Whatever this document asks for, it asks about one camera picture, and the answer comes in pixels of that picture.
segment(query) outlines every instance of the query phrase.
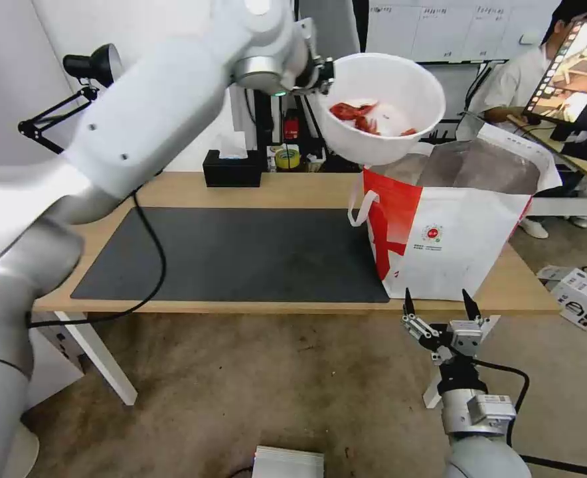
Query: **black desk mat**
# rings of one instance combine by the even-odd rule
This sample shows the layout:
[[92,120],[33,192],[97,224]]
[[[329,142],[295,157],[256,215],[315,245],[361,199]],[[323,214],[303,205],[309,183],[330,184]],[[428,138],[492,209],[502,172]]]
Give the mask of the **black desk mat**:
[[[167,256],[156,300],[384,303],[367,228],[341,209],[145,208]],[[140,300],[159,258],[131,210],[74,299]]]

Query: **logo on bag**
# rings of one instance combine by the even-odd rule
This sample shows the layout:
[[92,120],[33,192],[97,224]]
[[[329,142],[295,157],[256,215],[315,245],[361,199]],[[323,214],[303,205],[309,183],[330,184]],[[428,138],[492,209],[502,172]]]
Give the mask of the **logo on bag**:
[[422,240],[425,242],[439,244],[442,241],[442,226],[431,224],[422,231]]

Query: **concrete floor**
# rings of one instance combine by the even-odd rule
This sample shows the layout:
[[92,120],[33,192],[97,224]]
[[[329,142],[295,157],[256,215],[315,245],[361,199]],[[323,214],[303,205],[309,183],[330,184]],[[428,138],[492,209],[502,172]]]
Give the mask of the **concrete floor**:
[[[587,231],[546,225],[549,240],[512,239],[532,269],[587,264]],[[135,315],[99,333],[138,401],[124,406],[87,362],[25,416],[41,441],[32,478],[226,477],[258,444],[323,452],[327,478],[442,475],[439,411],[421,401],[433,368],[398,317]],[[531,376],[515,449],[587,465],[587,333],[559,316],[508,317],[481,358]],[[481,373],[516,397],[517,377]]]

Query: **tissue box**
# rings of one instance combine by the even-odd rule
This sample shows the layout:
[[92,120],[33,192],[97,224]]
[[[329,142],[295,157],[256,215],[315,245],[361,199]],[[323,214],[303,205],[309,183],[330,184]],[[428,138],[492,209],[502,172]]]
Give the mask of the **tissue box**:
[[207,187],[259,187],[262,171],[267,168],[264,155],[247,151],[247,158],[222,158],[218,149],[210,149],[203,161]]
[[587,331],[587,274],[580,269],[547,266],[537,277],[562,306],[561,316]]

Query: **bag handle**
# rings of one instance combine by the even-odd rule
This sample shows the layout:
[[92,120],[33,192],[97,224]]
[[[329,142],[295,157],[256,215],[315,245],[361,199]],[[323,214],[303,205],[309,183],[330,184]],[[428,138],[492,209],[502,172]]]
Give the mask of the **bag handle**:
[[353,184],[353,189],[351,190],[351,198],[349,199],[349,210],[347,211],[347,216],[349,217],[349,222],[351,226],[358,227],[364,224],[369,216],[369,210],[371,209],[371,205],[373,201],[378,200],[380,197],[378,193],[375,191],[369,190],[365,194],[364,199],[362,200],[362,204],[360,205],[360,211],[358,212],[358,217],[355,219],[353,218],[353,208],[355,207],[355,199],[358,195],[358,191],[361,190],[363,187],[363,180],[362,180],[362,173],[359,175],[358,181],[355,181]]

